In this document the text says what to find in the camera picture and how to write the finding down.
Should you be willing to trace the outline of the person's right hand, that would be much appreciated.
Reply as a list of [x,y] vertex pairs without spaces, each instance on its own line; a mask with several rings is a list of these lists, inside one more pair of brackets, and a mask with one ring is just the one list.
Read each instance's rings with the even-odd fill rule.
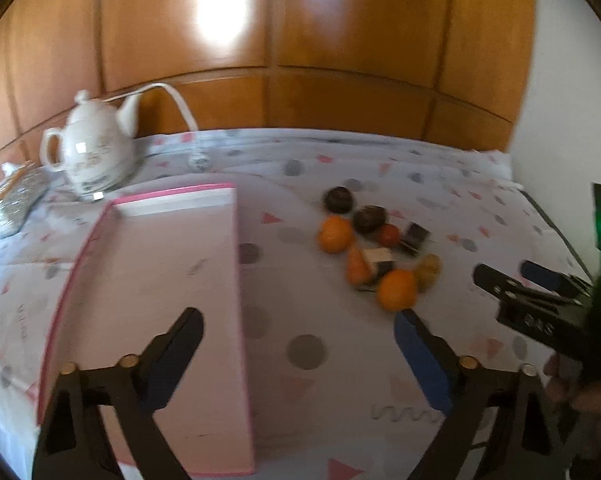
[[581,414],[593,416],[596,428],[589,431],[590,439],[581,448],[581,456],[598,457],[601,453],[601,382],[578,385],[560,372],[563,361],[563,356],[555,353],[543,368],[543,372],[550,378],[546,387],[547,396],[552,402],[567,402]]

